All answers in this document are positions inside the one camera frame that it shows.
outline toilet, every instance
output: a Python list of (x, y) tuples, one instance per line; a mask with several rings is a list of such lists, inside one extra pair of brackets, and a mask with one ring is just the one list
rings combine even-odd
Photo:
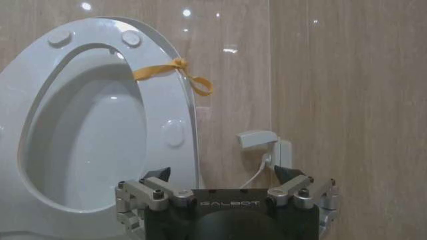
[(115, 187), (171, 167), (199, 188), (193, 92), (179, 58), (141, 22), (89, 18), (45, 34), (0, 74), (0, 239), (124, 237)]

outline beige wall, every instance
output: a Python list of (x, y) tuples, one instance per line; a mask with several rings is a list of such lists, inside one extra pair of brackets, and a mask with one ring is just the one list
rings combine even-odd
[(335, 177), (327, 239), (427, 239), (427, 1), (271, 0), (272, 125)]
[[(196, 98), (203, 179), (211, 188), (239, 187), (260, 159), (259, 154), (241, 156), (236, 134), (271, 129), (268, 0), (1, 0), (0, 71), (49, 30), (95, 16), (149, 24), (188, 59), (192, 73), (213, 82), (213, 95)], [(267, 173), (253, 186), (268, 184)]]

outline robotic hand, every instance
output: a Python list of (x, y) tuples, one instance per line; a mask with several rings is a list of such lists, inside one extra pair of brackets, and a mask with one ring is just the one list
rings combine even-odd
[(337, 216), (333, 179), (275, 167), (271, 189), (179, 190), (171, 169), (120, 182), (117, 220), (132, 240), (317, 240)]

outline toilet seat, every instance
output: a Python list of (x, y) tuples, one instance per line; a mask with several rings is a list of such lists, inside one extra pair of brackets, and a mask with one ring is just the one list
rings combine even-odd
[[(113, 206), (75, 210), (56, 204), (35, 189), (23, 171), (27, 137), (44, 94), (69, 61), (91, 49), (120, 53), (132, 72), (179, 57), (151, 27), (125, 18), (89, 18), (65, 24), (16, 57), (0, 74), (0, 233), (103, 239), (123, 232)], [(191, 87), (176, 71), (140, 81), (137, 86), (147, 126), (140, 176), (171, 167), (171, 182), (179, 188), (197, 188), (197, 132)]]

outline metal bracket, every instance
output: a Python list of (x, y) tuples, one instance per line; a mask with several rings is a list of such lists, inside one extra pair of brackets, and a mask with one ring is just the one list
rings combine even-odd
[(144, 180), (144, 185), (152, 189), (159, 189), (171, 197), (172, 203), (180, 208), (189, 206), (195, 199), (195, 193), (191, 190), (176, 189), (168, 182), (161, 181), (156, 177)]
[(277, 207), (285, 206), (291, 197), (299, 209), (319, 206), (319, 238), (323, 238), (339, 215), (340, 196), (335, 180), (313, 182), (311, 177), (299, 175), (281, 186), (268, 189), (268, 198)]
[(125, 233), (132, 240), (145, 239), (144, 209), (164, 211), (169, 207), (169, 198), (177, 207), (188, 207), (195, 200), (191, 190), (179, 190), (156, 177), (143, 182), (135, 180), (123, 181), (115, 188), (115, 207), (117, 221), (125, 227)]
[(288, 200), (293, 193), (305, 188), (309, 184), (309, 177), (299, 175), (281, 186), (268, 189), (268, 197), (275, 200), (277, 207), (283, 207), (288, 204)]

